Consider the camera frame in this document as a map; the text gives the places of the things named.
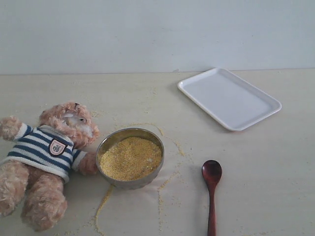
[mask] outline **bowl rim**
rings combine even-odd
[[[161,153],[162,153],[162,159],[161,159],[161,162],[159,164],[159,166],[153,171],[151,172],[150,174],[148,174],[147,176],[144,176],[142,178],[139,178],[139,179],[136,179],[136,180],[117,180],[117,179],[114,179],[114,178],[111,178],[109,177],[107,174],[104,173],[104,171],[101,169],[100,165],[99,165],[99,162],[98,162],[98,153],[102,147],[102,145],[110,138],[112,137],[113,135],[117,134],[117,133],[120,133],[120,132],[123,132],[123,131],[126,131],[126,130],[141,130],[141,131],[144,131],[144,132],[147,132],[147,133],[150,133],[151,135],[153,135],[155,138],[157,138],[157,140],[159,141],[160,145],[161,145]],[[150,130],[147,130],[147,129],[143,129],[143,128],[137,128],[137,127],[130,127],[130,128],[124,128],[124,129],[120,129],[120,130],[117,130],[111,134],[109,134],[107,137],[105,137],[103,139],[103,141],[98,145],[97,147],[97,150],[96,150],[96,157],[95,157],[95,162],[96,162],[96,165],[97,165],[97,168],[98,168],[98,171],[101,173],[101,175],[103,177],[105,177],[106,179],[110,180],[110,182],[117,182],[117,183],[124,183],[124,184],[132,184],[132,185],[137,185],[139,183],[141,183],[143,181],[143,179],[145,178],[148,178],[150,177],[151,175],[154,175],[155,174],[155,171],[158,170],[160,171],[161,170],[161,167],[164,163],[164,145],[163,145],[163,142],[161,141],[161,139],[155,134],[153,133],[152,131]]]

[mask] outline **white table surface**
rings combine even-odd
[[[152,123],[163,130],[164,135],[150,124],[133,125],[161,137],[165,163],[145,188],[114,189],[98,218],[107,236],[205,236],[209,199],[201,166],[208,159],[219,161],[223,169],[216,191],[218,236],[313,236],[315,69],[235,73],[280,100],[282,110],[233,133],[177,89],[181,79],[195,73],[38,75],[0,76],[0,117],[16,115],[36,125],[52,105],[68,100],[86,104],[102,133],[89,150],[132,123]],[[0,158],[12,146],[0,140]],[[168,179],[159,204],[158,188]],[[73,174],[65,186],[64,218],[37,235],[102,235],[91,218],[108,187],[100,175]],[[20,213],[21,205],[0,219],[1,236],[34,235]]]

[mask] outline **white tray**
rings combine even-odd
[[[182,80],[178,88],[231,131],[244,130],[282,107],[278,100],[221,68]]]

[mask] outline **red-brown spoon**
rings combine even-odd
[[[208,236],[216,236],[215,189],[222,176],[221,165],[215,160],[206,161],[202,166],[202,176],[210,195]]]

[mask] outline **stainless steel bowl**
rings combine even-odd
[[[103,156],[103,154],[106,153],[108,149],[110,149],[113,145],[129,137],[143,138],[143,139],[146,139],[155,143],[161,150],[161,154],[162,154],[161,163],[151,174],[141,179],[131,180],[131,181],[121,181],[121,180],[113,179],[107,176],[103,172],[103,170],[100,168],[99,160]],[[158,173],[161,170],[163,163],[164,163],[164,146],[163,146],[162,141],[154,133],[150,132],[149,130],[145,130],[141,128],[127,128],[127,129],[116,131],[112,133],[111,135],[107,136],[97,148],[96,164],[97,164],[98,170],[110,184],[121,189],[134,190],[134,189],[142,188],[146,186],[147,184],[151,183],[153,179],[155,179],[158,176]]]

